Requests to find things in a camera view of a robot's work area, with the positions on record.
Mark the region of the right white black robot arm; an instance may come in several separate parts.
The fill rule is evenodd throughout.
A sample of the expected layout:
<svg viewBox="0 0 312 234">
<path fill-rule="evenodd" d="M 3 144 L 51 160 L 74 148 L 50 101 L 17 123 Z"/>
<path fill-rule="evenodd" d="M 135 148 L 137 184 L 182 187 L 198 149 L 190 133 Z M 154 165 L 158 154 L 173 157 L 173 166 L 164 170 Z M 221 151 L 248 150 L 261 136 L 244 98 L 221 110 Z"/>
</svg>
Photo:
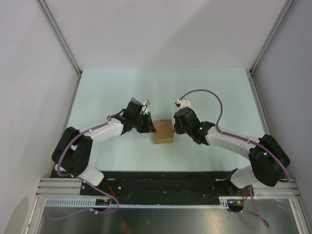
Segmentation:
<svg viewBox="0 0 312 234">
<path fill-rule="evenodd" d="M 177 134 L 187 134 L 196 144 L 220 147 L 250 161 L 249 166 L 233 170 L 227 178 L 225 191 L 229 195 L 237 195 L 257 182 L 274 187 L 284 176 L 290 180 L 287 167 L 291 161 L 271 135 L 256 138 L 228 133 L 214 123 L 200 121 L 189 107 L 178 110 L 174 119 Z"/>
</svg>

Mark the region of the brown cardboard express box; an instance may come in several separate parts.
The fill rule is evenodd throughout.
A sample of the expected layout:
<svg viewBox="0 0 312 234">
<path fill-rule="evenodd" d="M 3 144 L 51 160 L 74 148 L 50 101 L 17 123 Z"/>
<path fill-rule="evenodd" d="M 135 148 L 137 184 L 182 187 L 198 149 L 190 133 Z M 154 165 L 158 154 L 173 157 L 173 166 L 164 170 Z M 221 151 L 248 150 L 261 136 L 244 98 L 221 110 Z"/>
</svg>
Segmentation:
<svg viewBox="0 0 312 234">
<path fill-rule="evenodd" d="M 154 120 L 154 144 L 171 144 L 174 142 L 173 123 L 171 119 Z"/>
</svg>

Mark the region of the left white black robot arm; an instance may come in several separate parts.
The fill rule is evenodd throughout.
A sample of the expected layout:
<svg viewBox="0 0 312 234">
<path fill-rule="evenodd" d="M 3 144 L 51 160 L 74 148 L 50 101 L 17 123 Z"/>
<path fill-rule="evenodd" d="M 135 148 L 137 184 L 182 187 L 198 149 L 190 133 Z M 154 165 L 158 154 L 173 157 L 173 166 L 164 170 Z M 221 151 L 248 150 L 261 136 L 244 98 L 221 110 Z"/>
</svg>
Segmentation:
<svg viewBox="0 0 312 234">
<path fill-rule="evenodd" d="M 52 154 L 57 175 L 77 177 L 90 183 L 91 190 L 97 195 L 104 194 L 108 189 L 108 183 L 103 180 L 104 174 L 89 162 L 92 147 L 133 129 L 139 133 L 155 133 L 151 113 L 148 111 L 149 104 L 147 99 L 138 101 L 132 98 L 126 108 L 108 116 L 98 126 L 84 131 L 74 127 L 66 128 Z"/>
</svg>

